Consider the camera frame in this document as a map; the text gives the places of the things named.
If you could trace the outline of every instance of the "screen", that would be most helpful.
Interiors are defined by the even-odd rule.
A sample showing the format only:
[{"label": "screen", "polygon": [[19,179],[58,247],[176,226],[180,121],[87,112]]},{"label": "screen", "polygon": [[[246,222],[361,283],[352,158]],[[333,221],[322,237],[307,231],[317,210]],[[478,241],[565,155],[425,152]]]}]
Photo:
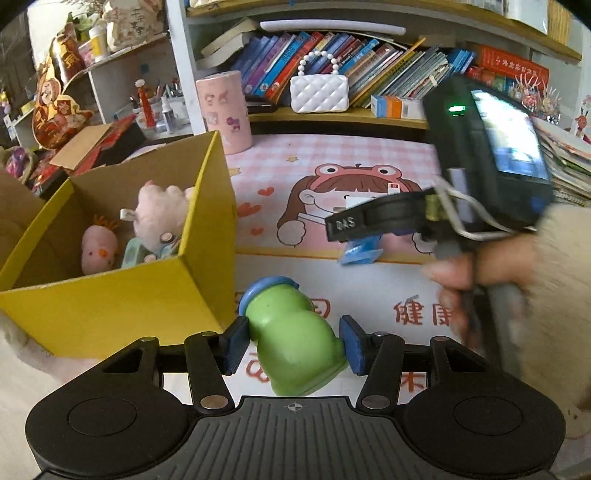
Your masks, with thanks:
[{"label": "screen", "polygon": [[499,171],[548,180],[538,138],[528,115],[497,96],[472,90]]}]

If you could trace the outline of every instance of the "pink checkered mat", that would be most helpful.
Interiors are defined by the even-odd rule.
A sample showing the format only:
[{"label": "pink checkered mat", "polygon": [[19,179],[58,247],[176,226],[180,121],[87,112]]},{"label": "pink checkered mat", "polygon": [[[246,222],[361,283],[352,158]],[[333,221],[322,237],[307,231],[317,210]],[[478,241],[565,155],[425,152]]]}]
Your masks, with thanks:
[{"label": "pink checkered mat", "polygon": [[[238,253],[338,258],[324,219],[335,208],[433,184],[432,145],[343,135],[258,135],[252,148],[227,155],[236,192]],[[419,235],[382,238],[380,260],[421,263],[432,250]]]}]

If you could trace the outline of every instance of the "white quilted handbag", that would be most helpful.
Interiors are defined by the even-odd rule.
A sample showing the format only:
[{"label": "white quilted handbag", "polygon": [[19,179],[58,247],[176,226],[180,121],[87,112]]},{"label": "white quilted handbag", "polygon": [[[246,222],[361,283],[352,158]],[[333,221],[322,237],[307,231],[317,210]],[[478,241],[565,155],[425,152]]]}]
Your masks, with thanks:
[{"label": "white quilted handbag", "polygon": [[[333,66],[332,75],[306,75],[308,60],[327,57]],[[291,109],[295,113],[344,112],[349,108],[349,83],[339,75],[338,60],[332,53],[314,50],[300,60],[298,73],[291,79]]]}]

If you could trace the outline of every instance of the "finger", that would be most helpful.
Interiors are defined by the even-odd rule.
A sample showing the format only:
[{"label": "finger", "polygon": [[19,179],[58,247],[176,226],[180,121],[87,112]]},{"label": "finger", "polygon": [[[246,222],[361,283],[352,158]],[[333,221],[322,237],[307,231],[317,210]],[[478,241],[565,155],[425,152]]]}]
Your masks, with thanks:
[{"label": "finger", "polygon": [[439,290],[437,299],[443,307],[451,311],[462,307],[462,294],[457,290],[443,287]]},{"label": "finger", "polygon": [[480,285],[531,283],[536,249],[531,234],[490,242],[478,250],[476,281]]},{"label": "finger", "polygon": [[453,312],[450,328],[452,329],[453,333],[464,340],[469,331],[468,315],[464,309],[458,309]]},{"label": "finger", "polygon": [[423,274],[440,285],[455,290],[468,290],[472,287],[472,254],[427,264]]},{"label": "finger", "polygon": [[[463,254],[423,267],[423,273],[433,281],[458,290],[472,288],[472,254]],[[535,261],[534,237],[518,235],[506,240],[489,242],[478,249],[476,281],[480,285],[531,282]]]}]

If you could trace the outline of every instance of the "fuzzy sleeve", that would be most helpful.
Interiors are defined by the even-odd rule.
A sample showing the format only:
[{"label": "fuzzy sleeve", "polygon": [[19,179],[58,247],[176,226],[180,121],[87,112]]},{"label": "fuzzy sleeve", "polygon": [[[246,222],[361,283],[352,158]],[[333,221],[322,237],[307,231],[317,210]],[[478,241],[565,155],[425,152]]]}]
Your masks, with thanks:
[{"label": "fuzzy sleeve", "polygon": [[523,380],[554,400],[567,437],[591,432],[591,209],[555,205],[537,235]]}]

